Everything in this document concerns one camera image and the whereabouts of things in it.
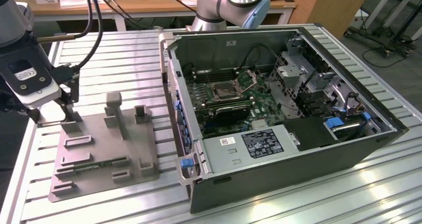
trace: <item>wooden desk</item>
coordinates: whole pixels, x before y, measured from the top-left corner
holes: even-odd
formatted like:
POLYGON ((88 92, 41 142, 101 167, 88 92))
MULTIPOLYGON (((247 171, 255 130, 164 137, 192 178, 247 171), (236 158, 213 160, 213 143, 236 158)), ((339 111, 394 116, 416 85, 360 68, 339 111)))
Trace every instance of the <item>wooden desk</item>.
MULTIPOLYGON (((86 7, 73 9, 60 9, 58 4, 36 4, 34 0, 14 0, 29 4, 36 21, 60 21, 88 19, 86 7)), ((195 16, 175 0, 116 0, 121 8, 131 13, 133 18, 143 17, 173 17, 195 16)), ((272 0, 268 13, 280 14, 277 24, 287 24, 292 9, 296 7, 293 2, 272 0)), ((125 31, 122 17, 112 12, 105 4, 100 5, 102 18, 113 19, 117 31, 125 31)))

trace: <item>aluminum extrusion table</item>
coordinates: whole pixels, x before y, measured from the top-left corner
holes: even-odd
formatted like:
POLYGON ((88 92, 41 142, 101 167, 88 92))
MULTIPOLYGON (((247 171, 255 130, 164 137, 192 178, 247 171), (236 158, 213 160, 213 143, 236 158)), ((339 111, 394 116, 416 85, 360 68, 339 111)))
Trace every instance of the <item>aluminum extrusion table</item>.
MULTIPOLYGON (((159 71, 159 31, 108 32, 81 70, 81 115, 101 112, 104 93, 120 91, 122 108, 145 104, 153 114, 160 178, 61 202, 46 199, 58 126, 29 122, 0 223, 415 223, 422 220, 422 115, 320 27, 304 26, 410 131, 354 168, 253 198, 189 214, 175 170, 176 149, 159 71)), ((96 34, 53 44, 50 60, 77 63, 96 34)))

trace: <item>blue latch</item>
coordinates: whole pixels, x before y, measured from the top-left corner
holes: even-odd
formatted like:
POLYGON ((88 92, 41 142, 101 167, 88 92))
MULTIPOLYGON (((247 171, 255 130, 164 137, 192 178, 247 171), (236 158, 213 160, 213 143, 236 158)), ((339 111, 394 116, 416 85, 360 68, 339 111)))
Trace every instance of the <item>blue latch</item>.
POLYGON ((368 112, 363 112, 363 118, 366 121, 371 119, 368 112))
POLYGON ((179 100, 176 100, 176 104, 175 104, 173 108, 175 108, 175 109, 179 109, 179 108, 180 108, 180 101, 179 101, 179 100))
POLYGON ((193 159, 192 158, 180 160, 180 167, 183 169, 193 167, 193 165, 195 164, 193 164, 193 159))
POLYGON ((335 117, 335 118, 328 118, 327 121, 325 121, 325 124, 328 126, 328 128, 333 128, 333 127, 338 127, 338 126, 342 126, 344 125, 343 121, 340 118, 335 117))

